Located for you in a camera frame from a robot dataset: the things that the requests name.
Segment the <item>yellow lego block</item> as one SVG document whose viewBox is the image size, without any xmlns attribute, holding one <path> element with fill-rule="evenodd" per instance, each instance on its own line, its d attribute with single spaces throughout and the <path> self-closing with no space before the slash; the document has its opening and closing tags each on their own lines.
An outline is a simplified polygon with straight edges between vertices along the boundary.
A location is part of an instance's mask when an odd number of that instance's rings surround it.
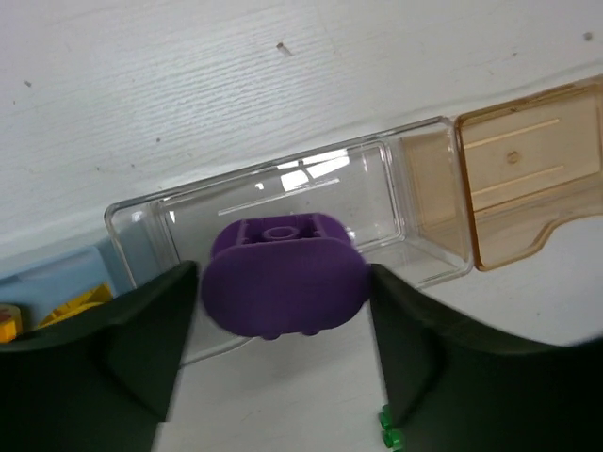
<svg viewBox="0 0 603 452">
<path fill-rule="evenodd" d="M 107 283 L 95 288 L 57 306 L 37 326 L 37 329 L 46 328 L 73 316 L 79 315 L 89 309 L 101 306 L 113 300 L 113 294 Z"/>
<path fill-rule="evenodd" d="M 0 343 L 13 341 L 23 331 L 20 309 L 10 304 L 0 305 Z"/>
</svg>

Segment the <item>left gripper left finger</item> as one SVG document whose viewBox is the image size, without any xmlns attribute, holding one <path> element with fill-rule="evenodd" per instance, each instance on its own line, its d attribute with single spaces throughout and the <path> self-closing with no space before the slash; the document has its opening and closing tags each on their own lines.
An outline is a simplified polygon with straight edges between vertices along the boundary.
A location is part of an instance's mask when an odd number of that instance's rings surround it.
<svg viewBox="0 0 603 452">
<path fill-rule="evenodd" d="M 198 268 L 186 261 L 1 346 L 4 451 L 149 451 L 168 418 Z"/>
</svg>

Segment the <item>purple lego block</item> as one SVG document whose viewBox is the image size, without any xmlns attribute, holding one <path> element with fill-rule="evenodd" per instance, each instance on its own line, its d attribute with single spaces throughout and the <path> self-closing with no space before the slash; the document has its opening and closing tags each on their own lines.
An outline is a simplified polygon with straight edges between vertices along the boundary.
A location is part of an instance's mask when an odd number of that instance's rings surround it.
<svg viewBox="0 0 603 452">
<path fill-rule="evenodd" d="M 212 245 L 200 296 L 222 329 L 271 340 L 348 322 L 369 288 L 369 265 L 345 226 L 308 213 L 229 224 Z"/>
</svg>

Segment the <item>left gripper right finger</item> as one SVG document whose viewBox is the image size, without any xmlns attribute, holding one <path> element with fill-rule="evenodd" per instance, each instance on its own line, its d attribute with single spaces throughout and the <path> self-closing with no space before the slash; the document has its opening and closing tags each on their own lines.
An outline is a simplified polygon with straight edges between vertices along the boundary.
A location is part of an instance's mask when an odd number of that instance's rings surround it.
<svg viewBox="0 0 603 452">
<path fill-rule="evenodd" d="M 554 346 L 370 270 L 386 403 L 404 451 L 598 451 L 602 341 Z"/>
</svg>

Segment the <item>green lego block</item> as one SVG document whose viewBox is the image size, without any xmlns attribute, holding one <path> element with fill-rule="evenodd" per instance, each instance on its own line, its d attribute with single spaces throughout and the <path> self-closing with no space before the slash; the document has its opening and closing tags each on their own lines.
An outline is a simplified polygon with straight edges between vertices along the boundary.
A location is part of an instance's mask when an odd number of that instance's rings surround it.
<svg viewBox="0 0 603 452">
<path fill-rule="evenodd" d="M 404 451 L 404 436 L 398 428 L 394 428 L 393 418 L 388 404 L 382 406 L 378 413 L 378 421 L 382 429 L 381 437 L 384 446 L 389 451 Z"/>
</svg>

